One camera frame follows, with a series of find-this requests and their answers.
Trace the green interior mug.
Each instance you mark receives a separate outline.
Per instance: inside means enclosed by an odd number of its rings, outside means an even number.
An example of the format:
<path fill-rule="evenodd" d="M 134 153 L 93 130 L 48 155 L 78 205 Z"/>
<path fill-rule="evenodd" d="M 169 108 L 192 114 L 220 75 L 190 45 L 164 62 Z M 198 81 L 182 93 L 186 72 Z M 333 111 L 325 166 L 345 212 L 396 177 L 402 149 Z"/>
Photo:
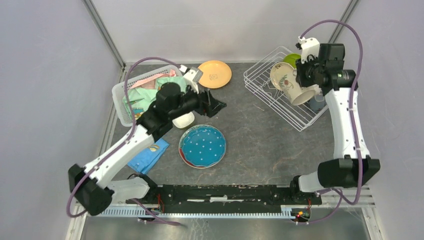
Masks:
<path fill-rule="evenodd" d="M 277 69 L 270 77 L 272 82 L 289 100 L 293 106 L 299 106 L 308 102 L 311 98 L 320 93 L 319 86 L 314 84 L 308 87 L 301 87 L 296 81 L 295 70 Z"/>

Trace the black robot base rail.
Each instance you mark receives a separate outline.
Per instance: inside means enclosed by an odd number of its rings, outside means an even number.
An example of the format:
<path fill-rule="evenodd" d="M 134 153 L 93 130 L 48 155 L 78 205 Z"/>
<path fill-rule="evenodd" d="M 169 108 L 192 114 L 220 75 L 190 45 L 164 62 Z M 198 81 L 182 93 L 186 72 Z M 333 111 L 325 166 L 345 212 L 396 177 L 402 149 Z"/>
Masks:
<path fill-rule="evenodd" d="M 314 193 L 301 192 L 296 182 L 277 184 L 156 184 L 142 176 L 149 186 L 147 194 L 127 204 L 139 202 L 158 207 L 164 214 L 270 214 L 282 205 L 309 207 L 322 204 Z"/>

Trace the lime green plate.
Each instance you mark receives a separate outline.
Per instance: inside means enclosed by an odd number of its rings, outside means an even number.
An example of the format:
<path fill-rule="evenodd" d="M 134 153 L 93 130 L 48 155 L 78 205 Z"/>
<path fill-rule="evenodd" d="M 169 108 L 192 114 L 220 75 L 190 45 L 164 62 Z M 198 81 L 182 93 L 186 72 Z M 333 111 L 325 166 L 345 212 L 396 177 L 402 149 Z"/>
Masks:
<path fill-rule="evenodd" d="M 286 55 L 283 58 L 282 61 L 284 63 L 287 63 L 287 64 L 291 65 L 294 69 L 296 69 L 297 68 L 296 61 L 299 60 L 299 59 L 301 59 L 301 56 L 299 54 L 297 54 L 297 53 L 291 53 L 291 54 Z"/>

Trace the small white blue cup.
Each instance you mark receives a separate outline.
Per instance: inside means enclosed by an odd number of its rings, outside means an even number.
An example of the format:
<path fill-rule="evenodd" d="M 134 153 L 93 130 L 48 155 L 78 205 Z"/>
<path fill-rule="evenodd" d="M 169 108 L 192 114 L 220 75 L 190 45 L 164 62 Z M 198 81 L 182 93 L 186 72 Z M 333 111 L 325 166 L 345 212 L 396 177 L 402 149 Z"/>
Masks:
<path fill-rule="evenodd" d="M 325 97 L 323 96 L 322 93 L 315 95 L 307 103 L 308 103 L 309 108 L 314 113 L 319 113 L 327 105 L 327 103 L 325 101 Z"/>

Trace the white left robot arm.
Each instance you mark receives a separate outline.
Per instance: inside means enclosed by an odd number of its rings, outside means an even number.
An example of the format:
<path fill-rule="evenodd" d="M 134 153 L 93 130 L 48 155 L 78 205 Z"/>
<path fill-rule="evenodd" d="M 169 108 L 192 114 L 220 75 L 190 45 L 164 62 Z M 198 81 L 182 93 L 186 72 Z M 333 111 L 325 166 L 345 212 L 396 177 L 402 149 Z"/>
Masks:
<path fill-rule="evenodd" d="M 208 89 L 196 92 L 188 85 L 186 91 L 182 92 L 178 84 L 165 83 L 156 93 L 155 101 L 136 120 L 125 137 L 85 166 L 74 164 L 69 168 L 68 201 L 76 199 L 84 207 L 83 214 L 99 215 L 118 193 L 109 187 L 114 176 L 138 153 L 170 131 L 174 119 L 193 111 L 212 118 L 226 106 L 225 102 L 214 98 Z"/>

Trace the cream floral plate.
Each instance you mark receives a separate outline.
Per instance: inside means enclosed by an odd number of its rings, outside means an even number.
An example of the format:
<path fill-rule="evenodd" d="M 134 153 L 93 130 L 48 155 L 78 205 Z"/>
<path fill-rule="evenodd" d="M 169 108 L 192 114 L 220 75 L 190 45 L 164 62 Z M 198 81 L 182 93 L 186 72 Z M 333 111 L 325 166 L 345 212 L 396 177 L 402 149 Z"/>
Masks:
<path fill-rule="evenodd" d="M 270 71 L 270 80 L 274 87 L 279 91 L 287 91 L 294 88 L 293 81 L 295 69 L 285 62 L 276 63 Z"/>

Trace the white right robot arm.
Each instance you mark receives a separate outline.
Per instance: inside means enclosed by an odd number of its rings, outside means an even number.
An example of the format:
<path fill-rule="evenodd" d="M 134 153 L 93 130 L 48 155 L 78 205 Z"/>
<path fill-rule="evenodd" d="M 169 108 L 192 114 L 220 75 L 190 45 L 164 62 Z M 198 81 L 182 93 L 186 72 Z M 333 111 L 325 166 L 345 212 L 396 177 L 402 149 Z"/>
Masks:
<path fill-rule="evenodd" d="M 297 178 L 289 199 L 302 204 L 309 193 L 330 188 L 360 189 L 381 168 L 371 158 L 359 119 L 358 72 L 344 67 L 345 47 L 341 43 L 297 43 L 301 58 L 296 64 L 297 82 L 302 87 L 317 85 L 328 106 L 334 136 L 333 159 L 322 162 L 315 172 Z"/>

